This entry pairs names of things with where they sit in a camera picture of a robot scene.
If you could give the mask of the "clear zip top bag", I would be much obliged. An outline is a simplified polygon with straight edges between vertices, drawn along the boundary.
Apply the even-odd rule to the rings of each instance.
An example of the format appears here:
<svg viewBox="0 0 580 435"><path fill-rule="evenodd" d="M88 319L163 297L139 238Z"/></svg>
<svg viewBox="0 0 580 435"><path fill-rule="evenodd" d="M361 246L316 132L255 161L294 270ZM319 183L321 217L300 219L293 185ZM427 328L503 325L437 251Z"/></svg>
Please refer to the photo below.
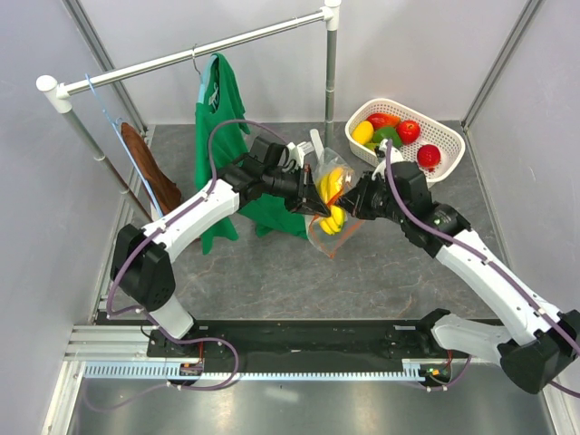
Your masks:
<svg viewBox="0 0 580 435"><path fill-rule="evenodd" d="M311 245L330 258L363 224L338 206L338 199L353 188L354 181L354 169L337 152L324 149L314 170L314 182L331 215L305 216L304 224Z"/></svg>

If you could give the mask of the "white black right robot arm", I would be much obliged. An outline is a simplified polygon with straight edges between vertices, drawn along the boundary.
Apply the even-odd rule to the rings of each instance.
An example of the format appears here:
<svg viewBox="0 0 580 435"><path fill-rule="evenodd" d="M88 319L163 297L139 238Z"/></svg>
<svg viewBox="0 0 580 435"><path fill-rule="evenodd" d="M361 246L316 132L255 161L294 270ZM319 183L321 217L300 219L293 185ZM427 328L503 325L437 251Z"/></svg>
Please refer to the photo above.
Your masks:
<svg viewBox="0 0 580 435"><path fill-rule="evenodd" d="M414 336L421 354L432 357L445 349L494 363L531 394L578 358L578 311L564 312L531 290L455 208L432 199L417 164L381 164L366 171L336 204L355 218L398 224L414 246L460 277L501 322L493 326L436 310Z"/></svg>

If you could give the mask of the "yellow banana bunch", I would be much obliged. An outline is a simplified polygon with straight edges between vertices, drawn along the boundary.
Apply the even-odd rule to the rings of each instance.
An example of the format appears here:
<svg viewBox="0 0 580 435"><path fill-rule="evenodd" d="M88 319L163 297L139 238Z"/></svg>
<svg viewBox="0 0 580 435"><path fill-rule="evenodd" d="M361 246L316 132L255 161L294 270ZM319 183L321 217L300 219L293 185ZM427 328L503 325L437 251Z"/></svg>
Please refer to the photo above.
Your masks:
<svg viewBox="0 0 580 435"><path fill-rule="evenodd" d="M335 205L343 193L345 172L346 169L343 167L334 168L317 182L318 192L331 211L331 216L322 218L319 225L323 232L330 236L340 233L346 220L345 211Z"/></svg>

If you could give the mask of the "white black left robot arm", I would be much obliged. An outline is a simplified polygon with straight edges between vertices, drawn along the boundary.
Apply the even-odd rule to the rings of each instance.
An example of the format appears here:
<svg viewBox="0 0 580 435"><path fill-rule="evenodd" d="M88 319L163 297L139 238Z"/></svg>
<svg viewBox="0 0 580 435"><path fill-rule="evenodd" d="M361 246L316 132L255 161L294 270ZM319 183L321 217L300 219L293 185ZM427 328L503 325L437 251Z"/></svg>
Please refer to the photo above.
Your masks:
<svg viewBox="0 0 580 435"><path fill-rule="evenodd" d="M129 224L117 235L111 265L120 288L163 329L168 347L179 356L198 349L194 317L175 296L172 264L195 239L265 194L282 198L291 213L330 214L316 190L312 163L322 160L317 130L299 144L256 138L250 151L221 168L194 197L141 228Z"/></svg>

